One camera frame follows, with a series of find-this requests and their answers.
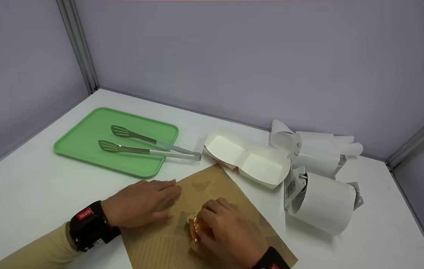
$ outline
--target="metal tongs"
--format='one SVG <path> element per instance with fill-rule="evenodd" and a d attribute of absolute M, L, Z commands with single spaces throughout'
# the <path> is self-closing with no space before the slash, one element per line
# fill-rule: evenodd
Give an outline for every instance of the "metal tongs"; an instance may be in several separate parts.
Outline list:
<path fill-rule="evenodd" d="M 137 140 L 144 141 L 145 143 L 150 143 L 156 145 L 162 149 L 173 150 L 179 153 L 169 152 L 169 151 L 161 151 L 161 150 L 153 150 L 147 148 L 130 148 L 128 146 L 119 145 L 118 143 L 113 143 L 106 140 L 99 140 L 99 147 L 107 152 L 119 153 L 119 152 L 129 152 L 129 153 L 138 153 L 138 154 L 147 154 L 147 155 L 157 155 L 164 157 L 173 157 L 173 158 L 181 158 L 186 160 L 195 160 L 200 161 L 202 158 L 202 154 L 200 152 L 194 152 L 190 150 L 186 150 L 184 148 L 180 148 L 178 146 L 174 146 L 168 143 L 164 143 L 161 141 L 157 141 L 147 136 L 143 136 L 139 133 L 134 133 L 130 130 L 127 130 L 124 127 L 113 125 L 111 126 L 111 131 L 115 136 L 123 137 L 123 138 L 133 138 Z"/>

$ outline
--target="kraft paper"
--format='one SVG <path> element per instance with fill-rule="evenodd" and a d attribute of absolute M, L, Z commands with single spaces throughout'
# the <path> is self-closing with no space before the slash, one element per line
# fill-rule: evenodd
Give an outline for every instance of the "kraft paper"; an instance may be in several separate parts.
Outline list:
<path fill-rule="evenodd" d="M 267 220 L 243 194 L 219 164 L 179 181 L 182 196 L 169 210 L 174 218 L 169 223 L 158 223 L 135 229 L 123 229 L 122 236 L 133 269 L 219 269 L 231 266 L 210 255 L 206 250 L 190 247 L 191 236 L 187 218 L 197 213 L 210 199 L 224 197 L 235 203 L 250 220 L 253 228 L 277 249 L 292 267 L 298 261 Z"/>

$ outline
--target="black wristband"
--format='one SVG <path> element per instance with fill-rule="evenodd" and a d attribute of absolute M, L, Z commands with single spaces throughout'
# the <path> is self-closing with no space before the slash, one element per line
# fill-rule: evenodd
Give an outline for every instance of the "black wristband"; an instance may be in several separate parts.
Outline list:
<path fill-rule="evenodd" d="M 101 201 L 95 201 L 73 216 L 69 223 L 71 238 L 78 251 L 88 251 L 97 243 L 111 242 L 121 234 L 118 227 L 109 225 Z"/>
<path fill-rule="evenodd" d="M 269 247 L 252 269 L 290 269 L 290 267 L 276 249 Z"/>

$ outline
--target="orange wrapper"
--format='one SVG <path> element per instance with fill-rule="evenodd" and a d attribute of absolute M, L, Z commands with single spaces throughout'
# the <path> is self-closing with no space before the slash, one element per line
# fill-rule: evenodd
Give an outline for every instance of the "orange wrapper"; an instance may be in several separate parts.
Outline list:
<path fill-rule="evenodd" d="M 192 235 L 192 239 L 194 243 L 198 243 L 200 241 L 199 232 L 203 232 L 206 235 L 215 238 L 212 228 L 202 219 L 194 218 L 189 219 L 188 223 L 190 225 L 190 235 Z"/>

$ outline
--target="white tabletop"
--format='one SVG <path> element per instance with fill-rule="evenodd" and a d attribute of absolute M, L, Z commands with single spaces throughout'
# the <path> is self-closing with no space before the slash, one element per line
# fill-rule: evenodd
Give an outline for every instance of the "white tabletop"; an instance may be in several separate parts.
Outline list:
<path fill-rule="evenodd" d="M 219 127 L 257 145 L 268 144 L 268 133 L 262 130 L 98 90 L 0 162 L 0 260 L 89 203 L 138 180 L 53 153 L 53 143 L 98 107 L 174 124 L 180 131 L 175 145 L 196 151 L 202 151 L 207 134 Z M 169 158 L 154 179 L 179 180 L 213 163 L 207 156 L 193 164 Z M 359 182 L 365 204 L 335 237 L 286 216 L 282 185 L 271 191 L 229 174 L 298 257 L 294 269 L 424 268 L 424 238 L 383 162 L 358 157 L 338 173 L 337 180 Z M 71 264 L 71 268 L 130 267 L 120 237 Z"/>

